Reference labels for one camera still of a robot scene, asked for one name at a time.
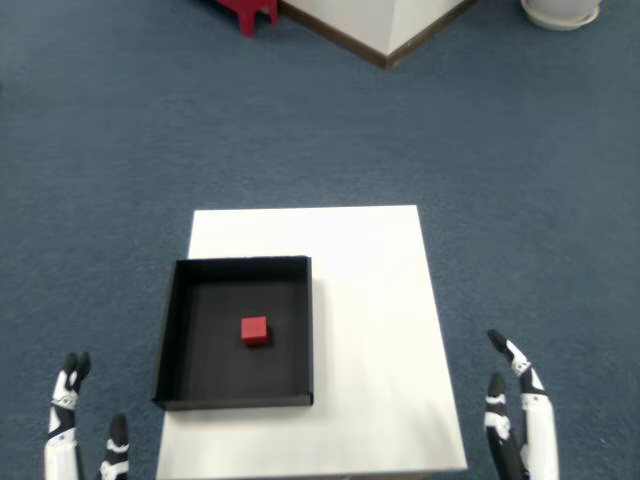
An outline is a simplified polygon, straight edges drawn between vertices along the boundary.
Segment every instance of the wooden baseboard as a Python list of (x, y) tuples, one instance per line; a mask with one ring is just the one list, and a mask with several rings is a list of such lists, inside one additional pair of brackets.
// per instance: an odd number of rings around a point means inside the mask
[(436, 33), (441, 31), (444, 27), (449, 25), (453, 20), (458, 18), (464, 12), (466, 12), (473, 4), (478, 0), (463, 0), (462, 3), (449, 10), (442, 17), (429, 25), (427, 28), (419, 32), (413, 38), (405, 42), (402, 46), (388, 55), (380, 53), (379, 51), (365, 45), (359, 40), (356, 40), (352, 36), (341, 32), (340, 30), (324, 23), (322, 20), (303, 12), (297, 7), (288, 4), (286, 1), (279, 0), (280, 11), (292, 18), (298, 23), (301, 23), (305, 27), (313, 30), (314, 32), (322, 35), (323, 37), (331, 40), (337, 45), (355, 53), (359, 57), (365, 59), (369, 63), (374, 64), (377, 67), (389, 70), (396, 66), (402, 59), (406, 58), (411, 52), (422, 45), (427, 40), (431, 39)]

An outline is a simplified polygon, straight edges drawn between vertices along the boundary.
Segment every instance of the white table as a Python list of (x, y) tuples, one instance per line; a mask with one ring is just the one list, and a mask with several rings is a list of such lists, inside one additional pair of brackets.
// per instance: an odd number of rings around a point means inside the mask
[(315, 404), (167, 412), (157, 479), (465, 469), (416, 207), (194, 214), (189, 258), (299, 254)]

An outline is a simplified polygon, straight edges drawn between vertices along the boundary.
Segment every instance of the red cube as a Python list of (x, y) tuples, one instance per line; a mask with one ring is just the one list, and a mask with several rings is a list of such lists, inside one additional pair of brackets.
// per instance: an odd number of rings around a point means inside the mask
[(267, 317), (248, 317), (242, 319), (242, 341), (245, 345), (264, 345), (268, 340)]

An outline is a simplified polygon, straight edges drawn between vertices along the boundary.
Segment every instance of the black tray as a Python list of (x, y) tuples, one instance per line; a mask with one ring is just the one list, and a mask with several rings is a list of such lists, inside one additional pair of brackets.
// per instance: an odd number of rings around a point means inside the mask
[[(267, 317), (247, 347), (244, 317)], [(160, 339), (153, 401), (165, 410), (311, 405), (311, 258), (179, 260)]]

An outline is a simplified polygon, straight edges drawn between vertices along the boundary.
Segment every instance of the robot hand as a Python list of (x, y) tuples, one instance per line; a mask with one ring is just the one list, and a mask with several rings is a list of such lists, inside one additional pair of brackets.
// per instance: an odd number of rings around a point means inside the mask
[[(67, 355), (58, 374), (49, 411), (49, 436), (44, 449), (45, 480), (84, 480), (76, 439), (75, 408), (80, 386), (91, 370), (87, 353)], [(127, 420), (116, 415), (111, 422), (104, 461), (98, 480), (127, 480), (129, 441)]]
[(558, 446), (551, 400), (527, 357), (497, 331), (489, 330), (488, 335), (520, 380), (525, 414), (524, 439), (518, 452), (507, 416), (504, 379), (494, 373), (486, 397), (484, 428), (500, 480), (558, 480)]

